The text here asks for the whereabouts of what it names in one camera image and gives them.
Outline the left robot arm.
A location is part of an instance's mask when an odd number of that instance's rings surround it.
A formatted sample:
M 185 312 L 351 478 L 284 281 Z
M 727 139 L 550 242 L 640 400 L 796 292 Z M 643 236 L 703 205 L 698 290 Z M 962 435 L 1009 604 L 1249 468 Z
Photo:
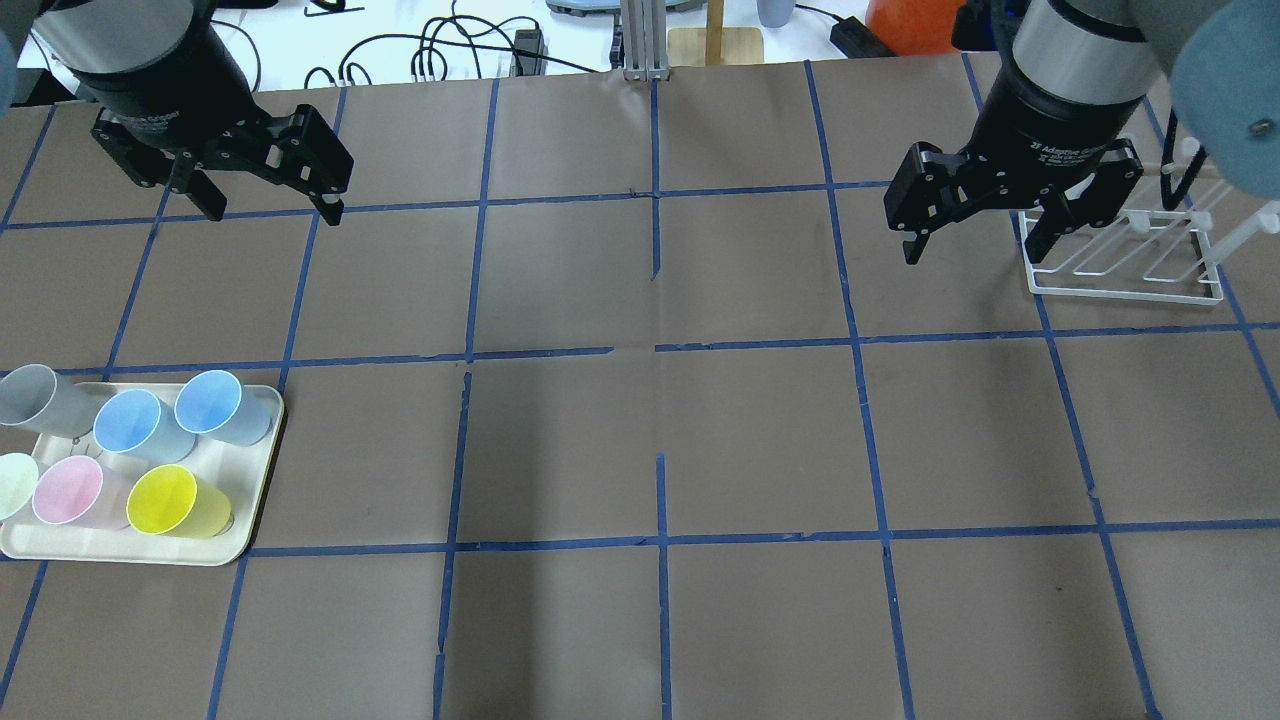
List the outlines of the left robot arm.
M 35 29 L 93 95 L 92 136 L 137 186 L 227 210 L 210 173 L 243 172 L 340 223 L 355 160 L 308 104 L 273 117 L 212 28 L 210 1 L 41 1 Z

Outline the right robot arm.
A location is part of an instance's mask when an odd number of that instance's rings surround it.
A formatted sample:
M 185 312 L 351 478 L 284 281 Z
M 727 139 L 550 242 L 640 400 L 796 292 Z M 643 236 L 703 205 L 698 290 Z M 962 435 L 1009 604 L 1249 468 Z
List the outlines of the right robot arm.
M 884 195 L 906 263 L 979 211 L 1038 208 L 1024 242 L 1034 263 L 1064 234 L 1112 223 L 1142 176 L 1120 133 L 1160 76 L 1170 126 L 1201 145 L 1185 182 L 1212 160 L 1236 190 L 1277 199 L 1275 1 L 973 1 L 957 35 L 977 23 L 1002 65 L 970 138 L 955 154 L 914 143 Z

